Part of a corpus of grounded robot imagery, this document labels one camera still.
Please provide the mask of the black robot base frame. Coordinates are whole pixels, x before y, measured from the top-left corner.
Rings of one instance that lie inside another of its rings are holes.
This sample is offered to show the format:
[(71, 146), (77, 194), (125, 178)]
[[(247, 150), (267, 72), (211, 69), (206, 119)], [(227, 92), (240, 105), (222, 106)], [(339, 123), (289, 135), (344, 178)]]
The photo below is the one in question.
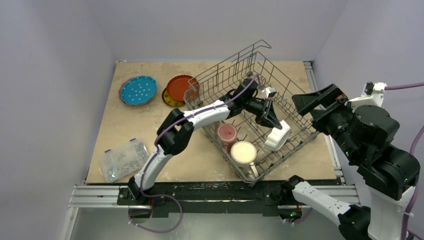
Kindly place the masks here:
[(147, 196), (133, 199), (128, 184), (119, 188), (117, 204), (131, 210), (146, 207), (154, 218), (170, 213), (261, 214), (294, 221), (308, 208), (295, 200), (285, 181), (260, 181), (249, 185), (243, 181), (158, 182)]

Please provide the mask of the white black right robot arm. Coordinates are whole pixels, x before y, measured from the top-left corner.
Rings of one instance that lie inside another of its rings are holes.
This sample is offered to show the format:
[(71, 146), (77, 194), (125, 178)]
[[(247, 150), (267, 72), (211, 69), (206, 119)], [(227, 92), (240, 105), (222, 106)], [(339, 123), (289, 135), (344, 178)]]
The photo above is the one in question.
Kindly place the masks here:
[(419, 181), (420, 163), (392, 145), (400, 128), (382, 108), (387, 85), (368, 82), (364, 94), (349, 99), (331, 84), (319, 91), (295, 94), (296, 111), (312, 116), (312, 126), (333, 138), (351, 166), (357, 167), (371, 193), (371, 206), (337, 200), (294, 175), (280, 189), (280, 200), (310, 206), (331, 220), (347, 240), (404, 240), (409, 205)]

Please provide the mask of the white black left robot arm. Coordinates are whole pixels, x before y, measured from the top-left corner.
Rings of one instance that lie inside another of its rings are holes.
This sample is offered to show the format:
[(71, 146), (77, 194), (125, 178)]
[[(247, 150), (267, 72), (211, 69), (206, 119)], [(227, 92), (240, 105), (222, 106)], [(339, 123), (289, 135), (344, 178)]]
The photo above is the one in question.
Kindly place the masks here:
[(258, 79), (258, 75), (244, 79), (238, 88), (207, 106), (189, 111), (173, 109), (157, 130), (152, 154), (142, 169), (128, 181), (130, 199), (138, 205), (148, 201), (148, 189), (153, 187), (159, 173), (172, 157), (186, 149), (193, 132), (199, 128), (247, 111), (255, 115), (257, 125), (281, 130), (283, 127), (274, 111), (273, 100), (255, 96)]

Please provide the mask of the green interior mushroom mug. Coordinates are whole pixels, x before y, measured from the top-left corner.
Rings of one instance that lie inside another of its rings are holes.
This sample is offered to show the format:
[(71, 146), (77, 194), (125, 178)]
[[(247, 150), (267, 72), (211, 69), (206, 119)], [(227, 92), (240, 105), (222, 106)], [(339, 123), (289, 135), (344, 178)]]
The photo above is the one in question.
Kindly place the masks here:
[(230, 155), (245, 177), (252, 180), (259, 177), (259, 172), (255, 166), (257, 149), (252, 143), (248, 141), (234, 143)]

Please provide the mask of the pink ghost pattern mug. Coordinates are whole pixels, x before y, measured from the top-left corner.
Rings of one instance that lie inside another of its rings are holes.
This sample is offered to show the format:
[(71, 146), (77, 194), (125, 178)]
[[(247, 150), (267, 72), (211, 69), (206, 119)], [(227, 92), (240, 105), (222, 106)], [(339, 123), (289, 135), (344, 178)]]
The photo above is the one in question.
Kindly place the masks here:
[(217, 128), (216, 135), (220, 146), (229, 152), (237, 141), (238, 131), (232, 124), (224, 123)]

